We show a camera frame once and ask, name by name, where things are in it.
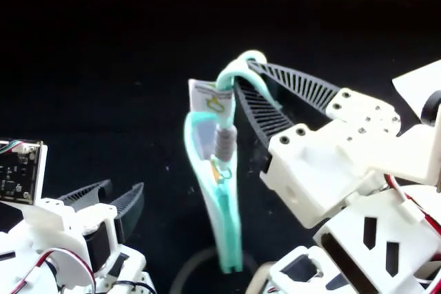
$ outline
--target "black circuit board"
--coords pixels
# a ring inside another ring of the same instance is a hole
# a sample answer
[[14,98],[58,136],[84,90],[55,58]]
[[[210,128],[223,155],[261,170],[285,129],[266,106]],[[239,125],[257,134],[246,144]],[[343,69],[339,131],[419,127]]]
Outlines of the black circuit board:
[[34,204],[40,146],[28,154],[11,151],[0,154],[0,200]]

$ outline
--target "black wire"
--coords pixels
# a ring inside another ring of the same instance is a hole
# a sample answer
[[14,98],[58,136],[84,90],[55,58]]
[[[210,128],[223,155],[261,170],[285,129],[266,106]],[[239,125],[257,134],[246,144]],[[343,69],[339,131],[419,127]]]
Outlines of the black wire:
[[117,280],[112,284],[112,287],[115,285],[128,285],[128,286],[133,286],[135,287],[144,287],[145,289],[147,289],[150,294],[156,294],[156,291],[149,285],[144,284],[143,282],[131,282],[129,280]]

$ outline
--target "white paper label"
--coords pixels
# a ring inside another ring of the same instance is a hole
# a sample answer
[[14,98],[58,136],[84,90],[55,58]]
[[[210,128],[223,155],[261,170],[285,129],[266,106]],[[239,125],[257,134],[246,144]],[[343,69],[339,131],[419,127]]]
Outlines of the white paper label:
[[196,79],[190,79],[188,85],[192,112],[211,112],[225,117],[230,115],[234,97],[233,89],[218,91],[216,82]]
[[441,90],[441,61],[408,72],[392,80],[401,97],[421,118],[421,111],[427,99],[437,90]]

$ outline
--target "circuit board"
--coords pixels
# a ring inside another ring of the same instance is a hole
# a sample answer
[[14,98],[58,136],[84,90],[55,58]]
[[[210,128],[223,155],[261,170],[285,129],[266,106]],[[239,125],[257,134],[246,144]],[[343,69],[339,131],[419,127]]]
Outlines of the circuit board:
[[[0,148],[7,144],[1,141]],[[38,198],[36,190],[43,145],[23,144],[28,147],[26,153],[7,151],[0,154],[0,201],[34,204]]]

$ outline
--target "printed label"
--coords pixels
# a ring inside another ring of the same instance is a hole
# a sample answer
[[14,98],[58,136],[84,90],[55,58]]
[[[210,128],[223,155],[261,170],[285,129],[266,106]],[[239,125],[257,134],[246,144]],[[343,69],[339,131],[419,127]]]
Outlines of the printed label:
[[233,90],[218,91],[216,82],[190,79],[189,97],[192,112],[211,112],[228,117],[233,103]]

